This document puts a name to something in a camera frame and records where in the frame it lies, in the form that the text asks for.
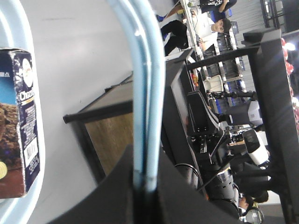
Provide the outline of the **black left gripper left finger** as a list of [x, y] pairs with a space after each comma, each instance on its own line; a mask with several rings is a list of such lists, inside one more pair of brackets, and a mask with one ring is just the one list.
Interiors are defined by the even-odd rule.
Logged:
[[133, 146], [127, 145], [111, 173], [80, 203], [50, 224], [132, 224]]

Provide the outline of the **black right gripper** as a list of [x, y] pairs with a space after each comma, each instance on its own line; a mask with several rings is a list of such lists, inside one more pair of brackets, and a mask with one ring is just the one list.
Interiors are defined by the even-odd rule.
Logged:
[[200, 168], [228, 168], [228, 137], [200, 91], [187, 94], [187, 135]]

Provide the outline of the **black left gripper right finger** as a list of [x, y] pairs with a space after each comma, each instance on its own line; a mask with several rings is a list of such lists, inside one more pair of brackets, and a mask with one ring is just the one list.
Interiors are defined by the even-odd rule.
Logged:
[[159, 152], [154, 224], [239, 224], [187, 185], [163, 150]]

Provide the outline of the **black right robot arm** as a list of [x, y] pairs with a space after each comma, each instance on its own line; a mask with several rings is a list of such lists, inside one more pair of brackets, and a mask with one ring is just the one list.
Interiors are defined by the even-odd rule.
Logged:
[[229, 136], [200, 91], [188, 93], [186, 100], [187, 141], [202, 181], [198, 190], [205, 191], [206, 198], [219, 209], [239, 219], [239, 189], [230, 166], [235, 157], [228, 155]]

